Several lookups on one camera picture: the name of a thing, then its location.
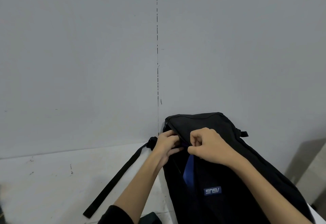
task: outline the blue fabric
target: blue fabric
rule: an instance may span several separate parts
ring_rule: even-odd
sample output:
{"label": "blue fabric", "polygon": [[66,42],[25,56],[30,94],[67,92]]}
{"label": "blue fabric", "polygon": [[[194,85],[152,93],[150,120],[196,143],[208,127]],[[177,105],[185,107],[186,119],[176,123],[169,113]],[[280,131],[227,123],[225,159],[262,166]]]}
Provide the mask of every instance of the blue fabric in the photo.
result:
{"label": "blue fabric", "polygon": [[185,171],[183,174],[185,183],[187,184],[191,192],[195,192],[195,183],[194,183],[194,156],[190,155],[185,165]]}

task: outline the asus logo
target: asus logo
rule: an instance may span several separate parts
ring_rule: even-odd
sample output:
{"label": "asus logo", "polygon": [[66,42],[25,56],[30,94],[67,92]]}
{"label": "asus logo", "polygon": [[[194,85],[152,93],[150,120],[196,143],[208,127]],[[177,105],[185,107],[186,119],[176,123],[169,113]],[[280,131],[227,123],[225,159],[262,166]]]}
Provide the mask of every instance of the asus logo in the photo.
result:
{"label": "asus logo", "polygon": [[212,195],[212,194],[220,194],[220,193],[222,193],[222,188],[220,186],[204,189],[205,196]]}

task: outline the black backpack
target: black backpack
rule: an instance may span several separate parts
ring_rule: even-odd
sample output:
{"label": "black backpack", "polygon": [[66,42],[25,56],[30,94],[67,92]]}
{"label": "black backpack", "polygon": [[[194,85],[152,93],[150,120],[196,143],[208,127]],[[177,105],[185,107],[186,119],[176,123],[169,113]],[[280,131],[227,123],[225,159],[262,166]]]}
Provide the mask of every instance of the black backpack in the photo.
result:
{"label": "black backpack", "polygon": [[[240,137],[248,136],[237,129],[222,113],[197,115],[173,115],[165,119],[163,132],[173,130],[181,140],[183,147],[190,146],[190,132],[201,128],[214,129],[239,154],[250,163],[305,217],[314,222],[312,214],[303,196],[282,173],[261,157]],[[139,157],[143,147],[153,150],[157,138],[139,148],[116,176],[108,183],[99,196],[84,212],[90,218],[113,189],[126,170]],[[179,224],[209,223],[270,223],[242,180],[228,167],[213,164],[194,157],[195,192],[190,191],[183,179],[183,173],[189,154],[183,150],[170,156],[163,167],[169,194]],[[204,189],[218,187],[220,194],[204,193]]]}

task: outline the forearm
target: forearm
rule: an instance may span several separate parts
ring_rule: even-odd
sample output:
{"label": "forearm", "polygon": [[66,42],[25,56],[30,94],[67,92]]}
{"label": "forearm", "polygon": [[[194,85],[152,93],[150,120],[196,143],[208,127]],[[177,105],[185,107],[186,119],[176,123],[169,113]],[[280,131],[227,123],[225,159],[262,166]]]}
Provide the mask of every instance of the forearm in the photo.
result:
{"label": "forearm", "polygon": [[151,153],[114,203],[114,205],[123,209],[134,223],[138,223],[151,188],[160,171],[159,161],[160,158]]}
{"label": "forearm", "polygon": [[242,179],[271,224],[311,224],[244,157],[230,168]]}

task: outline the hand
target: hand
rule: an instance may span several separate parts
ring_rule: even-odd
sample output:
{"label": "hand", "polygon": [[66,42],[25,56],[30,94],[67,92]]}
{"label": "hand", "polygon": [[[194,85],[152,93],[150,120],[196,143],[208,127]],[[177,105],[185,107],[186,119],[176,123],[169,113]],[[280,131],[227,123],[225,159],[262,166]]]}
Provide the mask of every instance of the hand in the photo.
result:
{"label": "hand", "polygon": [[158,164],[160,169],[168,162],[170,155],[183,150],[182,147],[175,148],[178,145],[180,145],[179,137],[174,134],[173,130],[163,132],[158,136],[157,143],[152,154],[154,156],[161,157]]}
{"label": "hand", "polygon": [[212,163],[230,167],[242,157],[214,129],[202,128],[190,132],[190,142],[189,154]]}

